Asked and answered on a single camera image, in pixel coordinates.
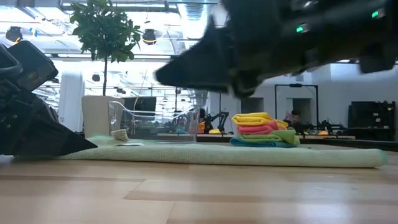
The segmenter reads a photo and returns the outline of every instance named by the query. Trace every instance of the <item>potted plant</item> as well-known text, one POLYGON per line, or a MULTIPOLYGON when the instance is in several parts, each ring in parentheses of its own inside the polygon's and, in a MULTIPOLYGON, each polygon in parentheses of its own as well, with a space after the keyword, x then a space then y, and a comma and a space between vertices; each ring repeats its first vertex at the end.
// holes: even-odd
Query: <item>potted plant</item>
POLYGON ((87 0, 87 5, 72 4, 71 23, 77 23, 73 35, 83 44, 81 52, 89 52, 92 61, 104 60, 103 96, 84 96, 81 99, 85 137, 110 134, 108 102, 124 100, 106 96, 108 61, 125 62, 134 59, 131 50, 138 45, 142 32, 120 8, 110 0, 87 0))
POLYGON ((141 39, 140 26, 134 26, 126 12, 113 6, 110 0, 87 0, 87 6, 72 4, 71 23, 77 22, 73 35, 83 44, 81 52, 90 52, 91 59, 104 60, 103 96, 106 95, 108 60, 133 60, 131 52, 141 39))

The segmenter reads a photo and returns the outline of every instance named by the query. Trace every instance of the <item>clear acrylic box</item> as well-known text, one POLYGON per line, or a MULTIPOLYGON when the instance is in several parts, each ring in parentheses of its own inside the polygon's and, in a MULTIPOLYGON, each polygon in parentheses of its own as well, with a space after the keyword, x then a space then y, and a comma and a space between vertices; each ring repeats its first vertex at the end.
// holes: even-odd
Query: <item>clear acrylic box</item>
POLYGON ((128 139, 158 142, 196 142, 199 108, 164 116, 163 112, 131 111, 117 101, 109 105, 109 133, 126 130, 128 139))

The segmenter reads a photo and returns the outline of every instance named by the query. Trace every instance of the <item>pink towel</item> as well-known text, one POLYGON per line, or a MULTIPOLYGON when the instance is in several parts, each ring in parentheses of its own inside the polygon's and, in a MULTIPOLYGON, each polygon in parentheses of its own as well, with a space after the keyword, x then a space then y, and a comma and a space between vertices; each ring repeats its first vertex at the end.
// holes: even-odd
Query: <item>pink towel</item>
POLYGON ((238 131, 241 134, 269 134, 274 130, 278 130, 276 121, 271 121, 267 125, 260 126, 238 126, 238 131))

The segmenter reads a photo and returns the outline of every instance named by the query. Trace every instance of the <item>stack of towels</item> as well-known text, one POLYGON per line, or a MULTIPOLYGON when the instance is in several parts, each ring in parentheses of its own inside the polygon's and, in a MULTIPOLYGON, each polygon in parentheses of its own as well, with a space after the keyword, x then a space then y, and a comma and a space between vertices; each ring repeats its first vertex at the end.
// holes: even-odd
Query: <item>stack of towels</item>
POLYGON ((286 122, 272 119, 268 113, 236 114, 232 118, 238 125, 238 136, 230 143, 247 147, 296 147, 300 144, 294 129, 286 122))

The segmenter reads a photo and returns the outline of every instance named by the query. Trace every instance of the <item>yellow towel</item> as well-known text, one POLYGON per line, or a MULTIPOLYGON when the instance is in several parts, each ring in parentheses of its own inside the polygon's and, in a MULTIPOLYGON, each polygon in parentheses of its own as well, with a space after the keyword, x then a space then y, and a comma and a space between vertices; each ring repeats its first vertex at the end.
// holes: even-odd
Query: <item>yellow towel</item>
MULTIPOLYGON (((247 113, 247 114, 236 114, 232 117, 232 120, 237 125, 243 126, 259 126, 259 125, 267 125, 274 119, 272 119, 268 113, 247 113)), ((288 124, 286 122, 275 120, 280 129, 287 128, 288 124)))

